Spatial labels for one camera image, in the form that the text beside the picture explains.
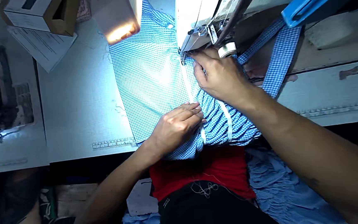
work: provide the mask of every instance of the hand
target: hand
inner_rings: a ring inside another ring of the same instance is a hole
[[[203,122],[200,103],[185,103],[163,115],[151,136],[143,143],[156,161],[187,141]]]
[[[195,60],[194,75],[199,86],[216,99],[233,106],[244,97],[243,89],[252,88],[233,58],[219,58],[216,49],[208,48],[189,56]]]

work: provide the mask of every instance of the blue plastic part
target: blue plastic part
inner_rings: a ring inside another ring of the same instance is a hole
[[[342,8],[350,0],[293,0],[282,12],[286,24],[292,28],[320,21]]]

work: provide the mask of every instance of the cardboard box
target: cardboard box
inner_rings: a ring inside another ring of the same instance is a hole
[[[72,36],[79,0],[2,0],[0,14],[10,26]]]

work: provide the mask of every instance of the forearm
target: forearm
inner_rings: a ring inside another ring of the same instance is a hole
[[[358,212],[358,147],[278,104],[258,87],[241,91],[245,97],[233,106],[280,158],[326,200]]]
[[[87,201],[85,209],[77,215],[75,224],[106,223],[112,218],[142,173],[154,163],[145,159],[149,157],[145,156],[146,147],[147,144],[139,147],[107,176]]]

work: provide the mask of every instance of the finger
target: finger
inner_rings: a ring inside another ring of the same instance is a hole
[[[187,119],[189,119],[191,116],[195,115],[195,114],[199,114],[201,112],[201,107],[197,106],[196,108],[192,109],[192,110],[185,110],[177,115],[175,115],[175,117],[177,117],[180,121],[185,121]]]
[[[204,83],[206,82],[206,75],[204,73],[201,64],[199,64],[197,61],[194,61],[193,66],[194,66],[194,76],[196,77],[198,84],[201,86],[204,85]]]
[[[185,110],[192,110],[192,109],[195,109],[197,106],[199,106],[200,103],[199,102],[194,102],[194,103],[184,103],[180,106],[178,106],[177,108],[169,111],[168,113],[166,113],[166,115],[169,115],[169,116],[176,116],[178,114],[180,114],[181,112],[185,111]]]
[[[203,125],[206,123],[206,119],[202,119],[201,122],[194,126],[193,129],[190,131],[191,134],[196,134],[196,131]]]
[[[205,50],[203,50],[203,52],[208,55],[210,58],[217,58],[219,59],[219,54],[218,54],[218,50],[216,48],[210,47],[207,48]]]
[[[183,122],[186,122],[187,125],[189,125],[190,130],[192,130],[194,127],[196,127],[197,125],[199,125],[202,122],[203,118],[204,118],[204,114],[202,112],[200,112],[198,114],[192,115],[190,118],[188,118],[187,120],[185,120]]]
[[[180,107],[188,109],[188,110],[192,110],[194,108],[196,108],[197,106],[199,106],[200,103],[198,101],[191,103],[191,104],[182,104]]]
[[[202,51],[195,52],[193,54],[188,54],[189,57],[196,60],[204,69],[207,70],[208,64],[212,60],[206,53]]]

